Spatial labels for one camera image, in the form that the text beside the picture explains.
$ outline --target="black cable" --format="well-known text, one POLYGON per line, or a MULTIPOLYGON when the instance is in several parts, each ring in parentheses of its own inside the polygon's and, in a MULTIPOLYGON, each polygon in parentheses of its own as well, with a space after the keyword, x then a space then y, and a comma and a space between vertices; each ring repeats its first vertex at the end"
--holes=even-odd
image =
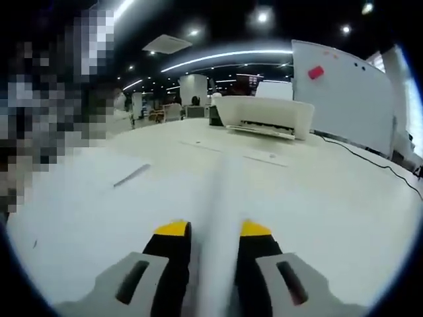
POLYGON ((361 159, 364 159, 364 160, 366 160, 366 161, 368 161, 368 162, 370 162, 370 163, 372 163, 373 165, 376 165, 377 167, 380 167, 380 168, 383 168, 383 169, 388 169, 388 170, 390 170, 396 177, 398 177, 398 178, 400 178, 401 180, 403 180, 404 182, 405 182, 405 184, 407 184, 407 186, 409 187, 409 188, 411 188, 412 190, 414 190, 417 194, 418 194, 418 197, 420 197, 420 200, 422 200, 423 201, 423 197, 422 197, 422 195, 420 194, 420 192, 416 189, 416 188, 414 188, 414 187, 412 187, 408 182, 407 182, 407 180, 405 179, 405 178, 403 178, 402 176, 400 176, 400 175, 398 175, 390 166, 387 166, 387 165, 385 165, 385 166, 383 166, 383 165, 379 165, 379 164, 376 164, 376 163, 374 163, 373 161, 371 161, 371 160, 369 160, 368 158, 365 158, 365 157, 362 157, 361 155, 359 155, 359 154, 357 154, 357 153, 355 153, 354 151, 351 151, 349 148, 347 148, 345 145, 343 145, 343 144, 340 144, 340 143, 338 143, 338 142, 335 142, 335 141, 331 141, 331 140, 326 140, 324 137, 322 137, 321 135, 319 135, 319 137, 321 137, 322 139, 324 139, 325 140, 325 142, 327 142, 327 143, 333 143, 333 144, 337 144, 337 145, 339 145, 340 147, 343 147, 344 149, 346 149, 348 152, 350 152, 351 154, 353 154, 353 155, 355 155, 356 157, 360 157, 361 159))

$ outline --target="ceiling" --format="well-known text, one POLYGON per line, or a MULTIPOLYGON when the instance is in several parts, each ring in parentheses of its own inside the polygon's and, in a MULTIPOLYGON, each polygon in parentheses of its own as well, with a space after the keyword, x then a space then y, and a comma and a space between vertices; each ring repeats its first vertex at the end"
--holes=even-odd
MULTIPOLYGON (((114 9, 123 1, 103 0, 98 6, 114 9)), ((81 9, 87 9, 95 2, 47 1, 49 5, 31 15, 29 21, 37 27, 26 32, 26 37, 30 34, 31 39, 51 40, 81 9), (40 27, 40 20, 43 20, 43 27, 40 27)), ((364 0, 134 0, 116 21, 113 58, 105 64, 103 77, 120 88, 143 79, 127 91, 154 93, 174 87, 177 79, 186 72, 201 73, 215 81, 231 79, 236 73, 260 73, 266 79, 284 80, 293 75, 293 67, 280 65, 291 63, 291 55, 236 55, 192 63, 166 73, 161 70, 215 53, 275 48, 290 50, 292 39, 335 47, 365 59, 378 50, 386 50, 393 41, 377 4, 373 12, 363 15, 364 3, 364 0), (257 18, 264 11, 268 13, 268 20, 260 24, 257 18), (345 25, 351 29, 347 35, 341 31, 345 25), (194 29, 199 32, 191 36, 194 29), (187 40, 192 45, 169 55, 151 55, 143 51, 148 43, 162 34, 187 40)))

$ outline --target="desk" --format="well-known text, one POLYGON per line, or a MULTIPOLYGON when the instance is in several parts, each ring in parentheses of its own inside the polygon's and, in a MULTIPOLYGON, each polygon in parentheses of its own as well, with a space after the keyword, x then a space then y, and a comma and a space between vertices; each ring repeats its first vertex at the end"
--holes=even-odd
MULTIPOLYGON (((315 135, 291 142, 191 119, 121 133, 102 145, 151 163, 143 183, 126 189, 137 190, 132 208, 108 196, 89 208, 49 215, 31 212, 26 203, 9 218, 12 245, 50 303, 86 295, 104 269, 131 251, 142 252, 155 227, 185 218, 196 230, 202 217, 197 190, 224 147, 279 160, 243 161, 248 193, 238 199, 245 215, 269 227, 283 252, 295 252, 322 273, 345 303, 371 306, 383 294, 421 219, 420 199, 402 180, 315 135)), ((347 146, 418 186, 401 167, 347 146)))

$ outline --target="gray gripper part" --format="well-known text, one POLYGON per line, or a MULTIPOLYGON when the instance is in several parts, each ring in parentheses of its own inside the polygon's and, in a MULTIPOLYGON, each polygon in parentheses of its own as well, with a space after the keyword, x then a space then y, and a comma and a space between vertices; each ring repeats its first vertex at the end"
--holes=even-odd
POLYGON ((63 302, 54 306, 64 317, 140 317, 150 316, 154 296, 168 258, 132 252, 117 264, 102 272, 95 280, 94 289, 77 302, 63 302), (116 296, 127 274, 139 262, 146 265, 129 304, 116 296))
POLYGON ((280 254, 256 259, 263 274, 272 304, 273 317, 364 317, 366 308, 344 304, 329 291, 327 279, 295 254, 280 254), (278 265, 287 262, 298 277, 306 299, 293 303, 278 265))

